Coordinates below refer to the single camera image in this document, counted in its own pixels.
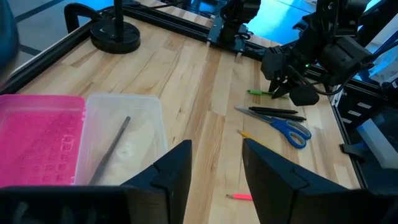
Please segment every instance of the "transparent plastic bin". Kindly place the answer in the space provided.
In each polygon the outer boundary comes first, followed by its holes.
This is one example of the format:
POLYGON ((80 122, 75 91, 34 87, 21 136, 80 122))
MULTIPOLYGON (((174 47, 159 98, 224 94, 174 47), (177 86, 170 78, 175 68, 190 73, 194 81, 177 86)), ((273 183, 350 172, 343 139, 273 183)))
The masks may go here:
POLYGON ((95 93, 86 101, 75 185, 88 185, 127 116, 131 117, 95 185, 120 185, 167 152, 162 106, 155 96, 95 93))

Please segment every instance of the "black round base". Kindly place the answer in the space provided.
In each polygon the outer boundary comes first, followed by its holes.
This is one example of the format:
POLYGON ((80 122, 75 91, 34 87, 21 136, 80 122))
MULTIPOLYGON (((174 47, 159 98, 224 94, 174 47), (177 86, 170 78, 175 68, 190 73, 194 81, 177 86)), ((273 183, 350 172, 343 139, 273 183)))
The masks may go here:
POLYGON ((126 54, 137 50, 141 44, 139 36, 137 27, 127 22, 123 22, 121 30, 116 29, 114 21, 99 21, 91 26, 93 45, 111 54, 126 54))

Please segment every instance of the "marker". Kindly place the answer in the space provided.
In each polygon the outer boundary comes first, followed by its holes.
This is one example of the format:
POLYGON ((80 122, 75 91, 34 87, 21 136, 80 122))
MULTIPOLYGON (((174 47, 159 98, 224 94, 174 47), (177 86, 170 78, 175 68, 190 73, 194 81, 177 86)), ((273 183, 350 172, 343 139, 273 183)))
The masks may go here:
POLYGON ((248 194, 228 194, 226 196, 229 198, 232 198, 232 199, 252 200, 253 201, 253 198, 251 197, 251 195, 248 195, 248 194))

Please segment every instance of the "pink plastic tray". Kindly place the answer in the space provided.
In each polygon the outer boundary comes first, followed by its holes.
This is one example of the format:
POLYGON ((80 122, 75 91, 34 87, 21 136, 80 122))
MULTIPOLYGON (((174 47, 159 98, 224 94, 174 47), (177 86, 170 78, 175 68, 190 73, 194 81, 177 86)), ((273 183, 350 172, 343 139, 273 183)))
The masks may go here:
POLYGON ((0 187, 74 183, 84 98, 0 96, 0 187))

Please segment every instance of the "wooden tabletop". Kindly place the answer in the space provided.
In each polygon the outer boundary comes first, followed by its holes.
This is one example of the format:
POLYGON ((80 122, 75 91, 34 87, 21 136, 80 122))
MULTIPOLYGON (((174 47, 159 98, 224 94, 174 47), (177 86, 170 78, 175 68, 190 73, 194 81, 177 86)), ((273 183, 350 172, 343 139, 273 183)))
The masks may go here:
MULTIPOLYGON (((153 0, 145 5, 156 5, 153 0)), ((173 15, 206 26, 208 19, 169 7, 173 15)), ((248 194, 242 164, 244 130, 304 168, 347 188, 358 180, 347 155, 340 152, 340 130, 327 97, 315 106, 296 107, 289 99, 252 96, 248 89, 267 90, 261 63, 207 47, 205 43, 126 18, 141 32, 141 46, 126 55, 106 54, 86 40, 25 86, 25 94, 68 94, 87 97, 94 92, 150 94, 162 102, 169 149, 193 140, 193 167, 185 223, 259 223, 252 202, 226 198, 248 194), (234 107, 262 105, 293 109, 305 116, 312 132, 305 149, 293 148, 268 124, 243 115, 234 107)), ((265 45, 275 42, 253 37, 265 45)))

